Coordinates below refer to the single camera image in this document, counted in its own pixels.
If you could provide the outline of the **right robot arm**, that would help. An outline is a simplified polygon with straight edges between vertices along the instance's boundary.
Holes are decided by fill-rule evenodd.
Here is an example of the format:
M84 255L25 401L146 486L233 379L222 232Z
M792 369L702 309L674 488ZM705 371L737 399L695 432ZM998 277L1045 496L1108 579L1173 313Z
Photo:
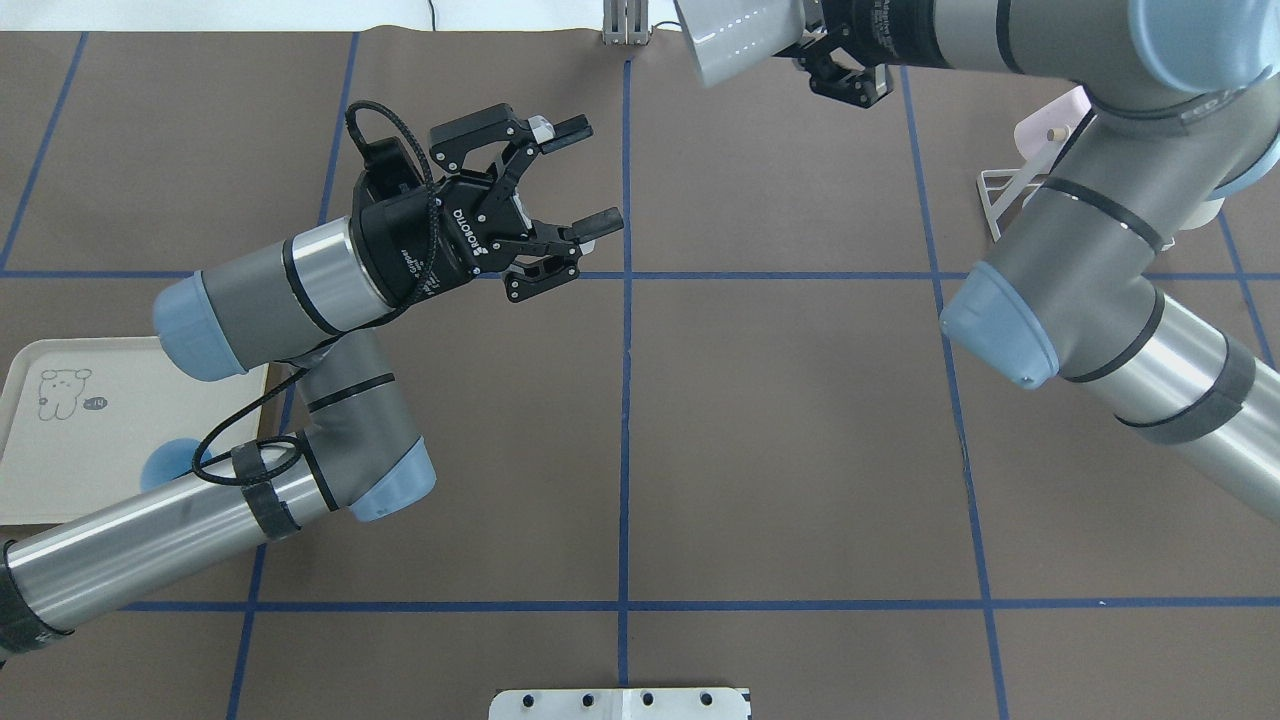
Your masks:
M886 65L1069 79L1091 110L941 314L1020 387L1057 375L1277 518L1277 373L1146 269L1277 163L1275 1L817 1L782 56L868 106Z

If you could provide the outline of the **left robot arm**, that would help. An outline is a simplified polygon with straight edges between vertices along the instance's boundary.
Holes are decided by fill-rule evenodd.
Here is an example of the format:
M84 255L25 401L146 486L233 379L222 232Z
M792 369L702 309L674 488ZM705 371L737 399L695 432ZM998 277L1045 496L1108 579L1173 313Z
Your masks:
M370 141L351 211L154 302L150 337L38 341L3 383L3 657L328 512L372 521L435 486L425 441L375 329L497 273L513 304L573 281L625 225L608 208L570 225L518 197L532 161L589 138L586 117L518 118L498 104L420 143Z

